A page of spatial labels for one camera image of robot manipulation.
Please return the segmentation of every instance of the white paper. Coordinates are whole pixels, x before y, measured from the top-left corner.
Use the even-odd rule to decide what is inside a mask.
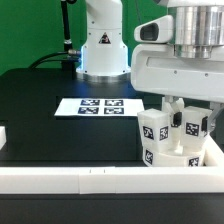
[[[55,116],[137,116],[140,99],[62,99]]]

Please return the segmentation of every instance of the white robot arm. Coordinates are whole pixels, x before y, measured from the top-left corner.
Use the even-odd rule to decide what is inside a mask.
[[[224,108],[224,1],[154,2],[167,6],[168,15],[136,28],[135,39],[142,44],[133,52],[131,82],[136,90],[165,95],[163,112],[171,117],[180,97],[210,102],[211,110],[180,110],[181,145],[193,153],[203,149],[206,134],[214,130],[215,119]],[[147,116],[143,114],[143,120],[152,119]]]

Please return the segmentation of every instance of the black sticker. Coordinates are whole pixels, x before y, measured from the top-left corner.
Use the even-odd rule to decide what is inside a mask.
[[[119,107],[104,108],[104,114],[124,114],[124,108]]]
[[[148,162],[150,165],[152,165],[152,163],[153,163],[153,153],[151,153],[147,149],[145,152],[145,161]]]
[[[199,166],[199,157],[189,159],[188,166]]]
[[[81,106],[99,106],[100,100],[82,100]]]
[[[169,132],[168,126],[167,127],[164,127],[164,128],[161,128],[160,129],[160,137],[159,137],[159,140],[162,141],[164,139],[167,139],[168,138],[168,132]]]
[[[105,100],[105,106],[124,106],[123,100]]]
[[[98,107],[80,107],[78,114],[98,114]]]
[[[192,124],[192,123],[186,123],[186,134],[192,135],[192,136],[198,136],[199,135],[199,125]]]
[[[143,132],[146,138],[154,140],[153,130],[151,128],[143,126]]]

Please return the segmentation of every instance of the black table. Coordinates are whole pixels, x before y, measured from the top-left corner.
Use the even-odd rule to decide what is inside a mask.
[[[0,166],[144,166],[137,119],[59,117],[62,98],[161,96],[129,82],[94,84],[57,69],[15,69],[0,77],[0,125],[7,144]],[[224,194],[0,195],[0,223],[203,223],[224,220]]]

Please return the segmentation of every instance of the green wall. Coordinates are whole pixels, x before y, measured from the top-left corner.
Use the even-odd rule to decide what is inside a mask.
[[[166,13],[164,8],[156,6],[152,0],[137,1],[142,22]],[[133,39],[133,31],[139,25],[136,0],[122,2],[123,39],[130,49],[131,57],[137,44]],[[60,0],[2,0],[0,12],[0,74],[13,68],[26,68],[46,54],[63,50]],[[75,5],[69,5],[69,16],[73,46],[80,49],[86,38],[85,1],[78,0]],[[44,66],[55,67],[55,64]]]

